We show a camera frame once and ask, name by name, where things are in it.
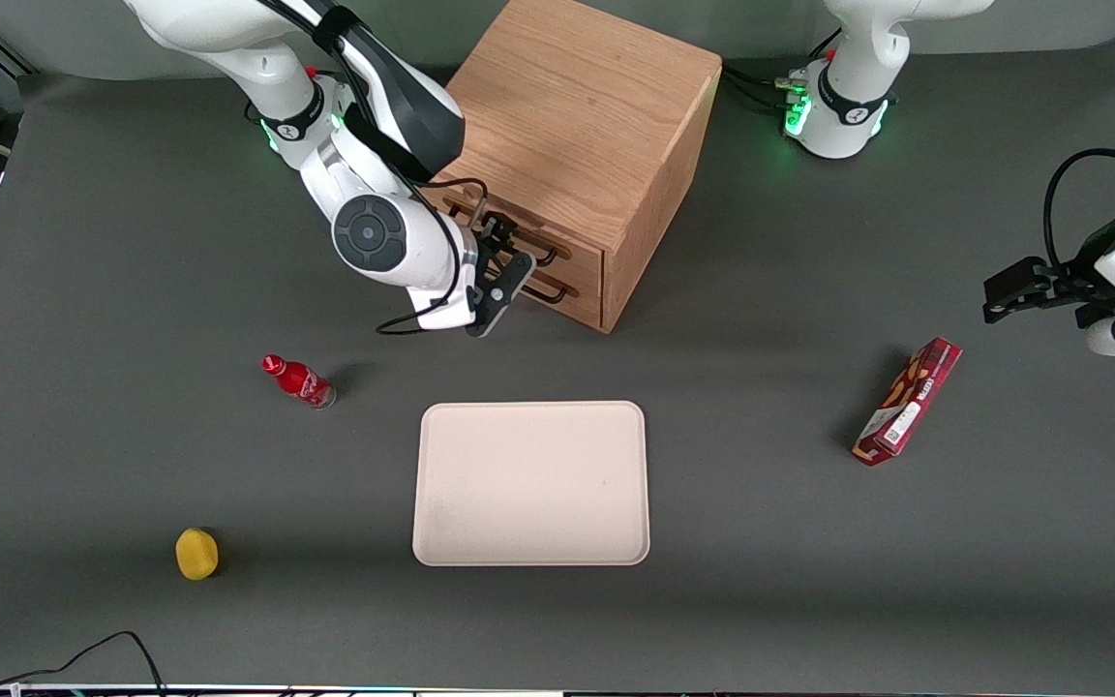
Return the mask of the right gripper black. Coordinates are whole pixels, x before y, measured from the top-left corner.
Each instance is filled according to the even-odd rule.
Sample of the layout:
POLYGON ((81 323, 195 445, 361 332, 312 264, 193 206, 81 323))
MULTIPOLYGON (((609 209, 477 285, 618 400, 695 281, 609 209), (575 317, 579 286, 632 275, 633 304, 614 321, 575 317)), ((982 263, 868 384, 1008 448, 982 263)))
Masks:
POLYGON ((476 233, 468 233, 476 242, 476 261, 469 287, 471 323, 464 327, 471 337, 486 337, 513 304, 515 297, 527 285, 539 268, 539 260, 529 252, 518 252, 513 235, 517 222, 503 213, 486 213, 476 233), (501 255, 510 260, 489 274, 501 255))

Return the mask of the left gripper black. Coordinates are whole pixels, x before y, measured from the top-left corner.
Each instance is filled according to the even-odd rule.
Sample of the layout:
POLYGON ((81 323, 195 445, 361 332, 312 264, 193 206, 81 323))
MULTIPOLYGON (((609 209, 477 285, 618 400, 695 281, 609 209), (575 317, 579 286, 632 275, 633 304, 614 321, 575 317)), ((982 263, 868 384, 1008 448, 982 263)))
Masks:
MULTIPOLYGON (((1056 238, 1049 226, 1051 267, 1061 272, 1065 289, 1088 301, 1075 309, 1075 321, 1080 330, 1089 330, 1104 320, 1115 321, 1115 285, 1096 269, 1097 261, 1114 244, 1115 217, 1112 217, 1084 239, 1074 256, 1060 260, 1056 238)), ((1025 256, 988 278, 982 289, 982 318, 986 323, 996 323, 1022 310, 1043 309, 1051 300, 1050 268, 1040 256, 1025 256)))

